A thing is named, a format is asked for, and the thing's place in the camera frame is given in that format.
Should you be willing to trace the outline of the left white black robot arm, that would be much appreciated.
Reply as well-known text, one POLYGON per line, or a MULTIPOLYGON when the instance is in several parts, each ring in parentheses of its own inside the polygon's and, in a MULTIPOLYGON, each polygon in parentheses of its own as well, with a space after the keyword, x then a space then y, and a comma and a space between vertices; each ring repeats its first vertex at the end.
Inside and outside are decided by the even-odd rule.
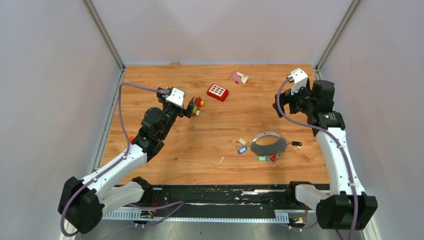
POLYGON ((154 158, 178 117, 190 118, 195 103, 184 106, 186 92, 177 87, 155 90, 162 108, 151 107, 145 113, 134 139, 126 134, 127 147, 112 161, 81 179, 70 177, 63 186, 58 213, 61 231, 67 237, 87 234, 110 212, 125 205, 142 207, 153 201, 150 184, 136 177, 116 187, 125 176, 154 158))

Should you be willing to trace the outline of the small silver key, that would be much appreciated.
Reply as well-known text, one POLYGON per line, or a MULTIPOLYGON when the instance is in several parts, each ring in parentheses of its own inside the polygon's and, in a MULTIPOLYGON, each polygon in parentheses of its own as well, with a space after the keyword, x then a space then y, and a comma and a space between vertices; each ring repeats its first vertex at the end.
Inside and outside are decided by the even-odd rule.
POLYGON ((300 141, 290 141, 289 144, 297 147, 298 149, 301 149, 303 145, 300 141))

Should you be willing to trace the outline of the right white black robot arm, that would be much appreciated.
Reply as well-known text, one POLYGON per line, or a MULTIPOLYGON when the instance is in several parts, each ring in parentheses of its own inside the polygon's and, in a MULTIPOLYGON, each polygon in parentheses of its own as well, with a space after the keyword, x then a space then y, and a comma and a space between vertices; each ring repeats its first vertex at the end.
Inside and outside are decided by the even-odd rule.
POLYGON ((352 163, 347 146, 346 125, 334 107, 335 85, 331 81, 307 79, 275 95, 273 107, 279 117, 312 129, 323 153, 329 176, 329 194, 307 181, 291 181, 286 204, 298 209, 305 204, 315 211, 318 225, 331 230, 364 230, 378 208, 368 195, 352 163))

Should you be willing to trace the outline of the large clear keyring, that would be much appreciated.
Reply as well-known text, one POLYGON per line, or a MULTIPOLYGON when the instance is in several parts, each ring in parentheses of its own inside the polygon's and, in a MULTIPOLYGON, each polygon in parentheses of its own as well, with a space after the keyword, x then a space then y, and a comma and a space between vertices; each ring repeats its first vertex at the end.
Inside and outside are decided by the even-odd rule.
POLYGON ((251 144, 250 149, 253 153, 255 153, 258 157, 259 156, 270 156, 277 152, 284 152, 288 146, 289 142, 282 137, 280 134, 278 134, 275 131, 265 131, 257 133, 251 144), (273 143, 267 143, 267 144, 261 144, 258 143, 259 139, 262 139, 264 137, 276 137, 276 141, 273 143))

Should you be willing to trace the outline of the bunch of coloured keys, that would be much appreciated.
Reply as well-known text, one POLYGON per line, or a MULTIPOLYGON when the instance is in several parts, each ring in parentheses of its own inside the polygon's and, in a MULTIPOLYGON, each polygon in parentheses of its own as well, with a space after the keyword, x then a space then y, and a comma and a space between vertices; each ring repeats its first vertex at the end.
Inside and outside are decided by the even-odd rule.
POLYGON ((255 153, 259 162, 268 163, 275 163, 277 160, 279 160, 281 158, 282 152, 285 151, 287 146, 282 138, 268 145, 257 144, 255 141, 249 143, 240 137, 236 140, 236 142, 241 144, 237 150, 238 154, 242 154, 250 149, 253 153, 255 153))

